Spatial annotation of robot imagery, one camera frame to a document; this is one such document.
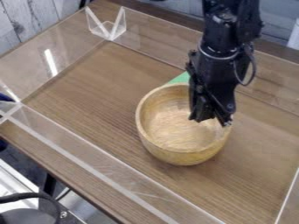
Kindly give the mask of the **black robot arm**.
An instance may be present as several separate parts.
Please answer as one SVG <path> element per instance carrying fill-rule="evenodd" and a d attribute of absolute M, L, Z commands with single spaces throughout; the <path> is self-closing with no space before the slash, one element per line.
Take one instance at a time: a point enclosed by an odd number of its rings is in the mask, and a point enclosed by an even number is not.
<path fill-rule="evenodd" d="M 237 86 L 247 86 L 258 73 L 259 0 L 202 0 L 202 10 L 203 35 L 186 63 L 190 119 L 198 123 L 217 119 L 227 127 L 237 112 Z"/>

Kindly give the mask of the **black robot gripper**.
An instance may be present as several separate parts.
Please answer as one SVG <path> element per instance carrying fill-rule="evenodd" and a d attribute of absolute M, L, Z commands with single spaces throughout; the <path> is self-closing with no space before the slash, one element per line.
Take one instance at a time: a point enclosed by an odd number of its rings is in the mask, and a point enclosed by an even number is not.
<path fill-rule="evenodd" d="M 190 74 L 190 119 L 202 122 L 217 118 L 222 127 L 233 124 L 237 112 L 235 89 L 245 83 L 249 64 L 254 63 L 254 51 L 241 49 L 229 58 L 213 59 L 201 50 L 190 51 L 186 71 Z"/>

